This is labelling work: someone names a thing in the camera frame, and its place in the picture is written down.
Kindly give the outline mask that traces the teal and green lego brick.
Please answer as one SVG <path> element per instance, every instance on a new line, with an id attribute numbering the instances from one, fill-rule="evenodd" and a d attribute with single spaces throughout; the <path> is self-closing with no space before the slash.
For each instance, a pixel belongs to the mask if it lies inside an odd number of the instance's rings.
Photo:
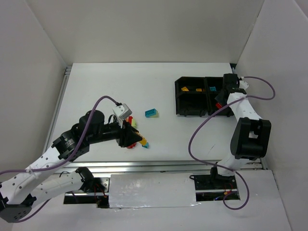
<path id="1" fill-rule="evenodd" d="M 145 111 L 146 118 L 154 118 L 158 116 L 159 116 L 158 111 L 155 108 Z"/>

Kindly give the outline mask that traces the yellow long lego brick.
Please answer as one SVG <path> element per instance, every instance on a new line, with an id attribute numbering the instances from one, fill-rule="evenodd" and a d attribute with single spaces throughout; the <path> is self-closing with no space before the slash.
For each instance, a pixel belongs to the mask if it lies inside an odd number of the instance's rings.
<path id="1" fill-rule="evenodd" d="M 142 145 L 142 146 L 145 146 L 147 144 L 147 140 L 143 137 L 141 141 L 139 141 L 139 143 Z"/>

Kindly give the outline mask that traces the red rounded lego brick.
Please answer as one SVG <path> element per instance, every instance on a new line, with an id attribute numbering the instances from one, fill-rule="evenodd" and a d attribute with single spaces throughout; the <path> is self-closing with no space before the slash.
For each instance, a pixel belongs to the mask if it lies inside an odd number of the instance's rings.
<path id="1" fill-rule="evenodd" d="M 220 108 L 222 108 L 222 105 L 221 105 L 220 103 L 216 103 L 216 107 L 217 107 L 218 109 L 220 109 Z"/>

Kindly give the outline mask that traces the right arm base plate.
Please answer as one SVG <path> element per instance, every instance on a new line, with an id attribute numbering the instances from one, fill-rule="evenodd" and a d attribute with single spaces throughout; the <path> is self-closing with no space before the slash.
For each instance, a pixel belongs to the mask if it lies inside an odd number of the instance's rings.
<path id="1" fill-rule="evenodd" d="M 235 176 L 216 179 L 211 175 L 190 175 L 194 182 L 195 197 L 197 202 L 222 201 L 223 197 L 231 192 L 227 200 L 239 200 Z"/>

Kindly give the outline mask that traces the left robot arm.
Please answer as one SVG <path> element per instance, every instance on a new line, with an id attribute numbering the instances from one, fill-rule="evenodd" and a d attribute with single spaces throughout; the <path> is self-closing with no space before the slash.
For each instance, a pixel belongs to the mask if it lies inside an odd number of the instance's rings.
<path id="1" fill-rule="evenodd" d="M 52 146 L 23 172 L 0 184 L 0 217 L 8 223 L 24 220 L 32 208 L 62 193 L 83 191 L 106 192 L 101 180 L 87 167 L 55 180 L 48 178 L 90 150 L 94 143 L 115 140 L 122 148 L 142 141 L 139 132 L 128 122 L 132 114 L 123 105 L 113 108 L 105 123 L 101 111 L 88 111 L 79 122 L 57 138 Z"/>

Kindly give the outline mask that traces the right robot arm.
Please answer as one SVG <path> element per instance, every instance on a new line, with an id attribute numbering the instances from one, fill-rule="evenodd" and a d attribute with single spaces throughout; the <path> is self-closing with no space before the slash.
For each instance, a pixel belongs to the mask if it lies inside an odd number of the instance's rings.
<path id="1" fill-rule="evenodd" d="M 246 89 L 248 84 L 236 74 L 225 74 L 222 88 L 215 97 L 217 116 L 232 116 L 237 120 L 230 142 L 230 152 L 211 168 L 213 181 L 230 182 L 249 161 L 263 158 L 267 153 L 271 122 L 264 120 L 252 107 Z"/>

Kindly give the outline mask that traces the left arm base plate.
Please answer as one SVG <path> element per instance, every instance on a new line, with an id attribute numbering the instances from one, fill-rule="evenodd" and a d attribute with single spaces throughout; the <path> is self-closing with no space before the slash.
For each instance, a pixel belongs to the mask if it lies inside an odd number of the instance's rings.
<path id="1" fill-rule="evenodd" d="M 110 178 L 95 178 L 96 184 L 88 192 L 70 191 L 64 194 L 64 205 L 94 205 L 97 208 L 109 208 Z"/>

